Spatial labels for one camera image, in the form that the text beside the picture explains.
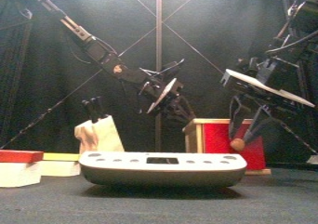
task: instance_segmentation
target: black curtain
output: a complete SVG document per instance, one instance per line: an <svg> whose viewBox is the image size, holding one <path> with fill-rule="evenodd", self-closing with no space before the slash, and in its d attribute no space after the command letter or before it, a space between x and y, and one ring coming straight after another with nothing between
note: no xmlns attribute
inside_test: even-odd
<svg viewBox="0 0 318 224"><path fill-rule="evenodd" d="M51 0L83 28L122 52L130 69L155 70L156 0ZM24 0L33 12L27 59L9 136L45 113L95 74L99 67L87 63L63 25L49 17L35 0ZM163 0L163 64L186 59L178 74L183 94L200 118L228 118L234 92L220 85L224 69L236 69L238 59L263 57L283 24L282 0ZM297 92L297 79L291 89ZM105 72L72 94L43 121L9 144L8 149L76 152L73 128L87 120L80 102L95 96L115 125L126 151L152 152L154 118L138 111L138 98ZM305 123L301 117L294 118ZM184 151L186 124L163 120L163 152ZM297 133L309 134L295 125ZM266 136L267 160L309 156L309 151L279 127Z"/></svg>
<svg viewBox="0 0 318 224"><path fill-rule="evenodd" d="M0 0L0 147L8 139L31 32L31 17L31 12L19 2Z"/></svg>

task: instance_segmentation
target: red box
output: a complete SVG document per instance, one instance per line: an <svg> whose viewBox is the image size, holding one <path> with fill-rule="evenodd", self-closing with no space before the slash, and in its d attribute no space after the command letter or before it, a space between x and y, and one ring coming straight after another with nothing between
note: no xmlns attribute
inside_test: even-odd
<svg viewBox="0 0 318 224"><path fill-rule="evenodd" d="M246 119L238 130L236 138L242 138L252 120ZM230 146L230 119L195 118L184 127L186 152L198 153L239 153L247 162L247 170L266 168L262 137L246 145L242 152Z"/></svg>
<svg viewBox="0 0 318 224"><path fill-rule="evenodd" d="M0 150L0 163L32 163L44 159L44 152Z"/></svg>

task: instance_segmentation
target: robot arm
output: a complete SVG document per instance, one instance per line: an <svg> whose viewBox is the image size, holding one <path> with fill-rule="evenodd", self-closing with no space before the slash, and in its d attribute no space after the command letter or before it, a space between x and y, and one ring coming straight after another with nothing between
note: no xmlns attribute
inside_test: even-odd
<svg viewBox="0 0 318 224"><path fill-rule="evenodd" d="M179 63L172 62L171 66L160 72L151 72L143 69L130 70L115 50L92 36L65 15L49 0L37 0L47 11L57 18L73 35L75 42L88 55L91 60L109 73L115 78L132 83L139 90L139 94L151 99L152 105L148 113L162 113L166 117L175 117L178 120L190 121L195 115L187 102L180 101L180 89L183 85L170 81L171 71Z"/></svg>

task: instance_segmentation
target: cable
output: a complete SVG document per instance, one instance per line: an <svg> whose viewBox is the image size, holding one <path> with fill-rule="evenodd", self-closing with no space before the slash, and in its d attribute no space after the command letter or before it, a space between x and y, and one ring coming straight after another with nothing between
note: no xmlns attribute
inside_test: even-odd
<svg viewBox="0 0 318 224"><path fill-rule="evenodd" d="M264 54L267 56L272 56L272 55L276 55L278 53L286 51L287 49L298 46L299 44L307 42L313 37L315 37L318 35L318 30L315 32L313 32L311 34L309 34L306 37L303 37L302 39L299 39L298 41L295 41L294 43L286 45L286 46L282 46L281 48L278 49L271 49L271 50L267 50L264 52Z"/></svg>

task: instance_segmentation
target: gray floor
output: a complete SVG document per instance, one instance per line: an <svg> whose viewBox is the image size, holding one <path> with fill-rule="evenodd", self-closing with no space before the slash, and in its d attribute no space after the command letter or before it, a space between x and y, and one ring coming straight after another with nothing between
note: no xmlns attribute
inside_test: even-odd
<svg viewBox="0 0 318 224"><path fill-rule="evenodd" d="M103 187L83 176L0 189L0 222L318 223L318 172L272 168L231 188Z"/></svg>

